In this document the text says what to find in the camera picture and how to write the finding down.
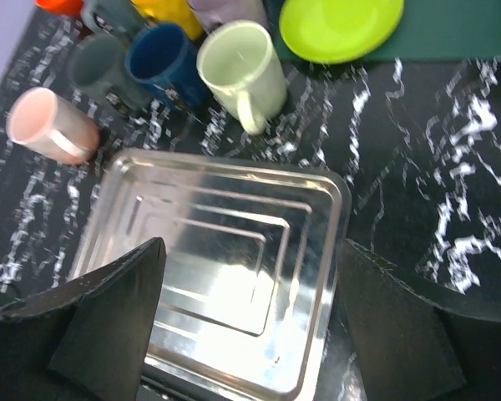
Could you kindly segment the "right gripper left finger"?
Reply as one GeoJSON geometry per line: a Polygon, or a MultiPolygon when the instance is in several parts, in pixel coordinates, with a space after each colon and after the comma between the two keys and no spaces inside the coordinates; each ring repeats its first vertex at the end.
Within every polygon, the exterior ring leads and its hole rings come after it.
{"type": "Polygon", "coordinates": [[[0,308],[0,400],[134,400],[164,277],[160,237],[0,308]]]}

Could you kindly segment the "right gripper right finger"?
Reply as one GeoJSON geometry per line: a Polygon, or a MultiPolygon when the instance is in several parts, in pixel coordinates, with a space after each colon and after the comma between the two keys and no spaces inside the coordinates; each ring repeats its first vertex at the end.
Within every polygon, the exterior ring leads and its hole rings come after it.
{"type": "Polygon", "coordinates": [[[354,241],[339,292],[370,400],[501,400],[501,306],[408,272],[354,241]]]}

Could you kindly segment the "pink orange mug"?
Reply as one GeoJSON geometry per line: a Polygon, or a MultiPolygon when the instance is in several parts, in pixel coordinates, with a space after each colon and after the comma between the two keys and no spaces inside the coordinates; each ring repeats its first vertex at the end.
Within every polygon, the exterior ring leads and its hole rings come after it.
{"type": "Polygon", "coordinates": [[[99,147],[99,128],[51,89],[35,87],[14,102],[6,122],[8,138],[51,160],[79,165],[99,147]]]}

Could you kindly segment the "dark grey mug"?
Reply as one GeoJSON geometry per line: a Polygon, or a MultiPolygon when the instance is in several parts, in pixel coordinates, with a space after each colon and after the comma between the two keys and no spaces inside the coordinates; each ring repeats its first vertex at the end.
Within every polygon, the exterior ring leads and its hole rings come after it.
{"type": "Polygon", "coordinates": [[[125,68],[125,46],[114,36],[98,33],[87,37],[73,51],[68,77],[83,94],[121,115],[139,114],[152,95],[125,68]]]}

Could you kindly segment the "navy blue mug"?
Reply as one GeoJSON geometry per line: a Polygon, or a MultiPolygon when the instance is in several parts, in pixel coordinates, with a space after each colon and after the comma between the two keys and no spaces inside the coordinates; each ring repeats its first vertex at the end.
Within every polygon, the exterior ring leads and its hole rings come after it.
{"type": "Polygon", "coordinates": [[[163,22],[136,35],[125,55],[131,77],[170,109],[187,112],[209,93],[199,76],[197,48],[184,29],[163,22]]]}

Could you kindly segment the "light green mug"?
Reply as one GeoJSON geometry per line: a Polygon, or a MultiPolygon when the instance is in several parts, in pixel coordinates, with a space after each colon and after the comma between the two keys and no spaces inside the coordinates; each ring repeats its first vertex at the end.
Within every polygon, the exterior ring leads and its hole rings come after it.
{"type": "Polygon", "coordinates": [[[214,97],[249,135],[260,135],[287,98],[281,61],[267,30],[236,20],[213,31],[200,46],[196,67],[214,97]]]}

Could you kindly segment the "blue grey mug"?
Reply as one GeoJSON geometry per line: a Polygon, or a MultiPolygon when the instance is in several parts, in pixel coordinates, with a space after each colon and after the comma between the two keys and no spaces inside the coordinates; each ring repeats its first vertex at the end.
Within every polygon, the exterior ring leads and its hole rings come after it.
{"type": "Polygon", "coordinates": [[[84,1],[80,12],[84,24],[96,33],[132,38],[147,25],[129,0],[84,1]]]}

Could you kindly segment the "yellow ribbed mug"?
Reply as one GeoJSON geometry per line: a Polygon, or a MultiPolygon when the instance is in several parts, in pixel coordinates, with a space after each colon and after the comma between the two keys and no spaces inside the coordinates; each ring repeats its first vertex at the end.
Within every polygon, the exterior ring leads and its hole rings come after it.
{"type": "Polygon", "coordinates": [[[172,22],[180,25],[192,39],[198,39],[203,28],[186,0],[132,0],[139,13],[150,24],[172,22]]]}

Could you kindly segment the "mauve pink mug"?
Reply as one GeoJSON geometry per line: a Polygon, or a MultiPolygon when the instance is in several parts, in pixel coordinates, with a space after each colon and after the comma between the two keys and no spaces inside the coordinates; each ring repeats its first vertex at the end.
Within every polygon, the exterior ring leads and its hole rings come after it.
{"type": "Polygon", "coordinates": [[[236,20],[249,20],[269,29],[261,0],[189,0],[188,4],[206,33],[236,20]]]}

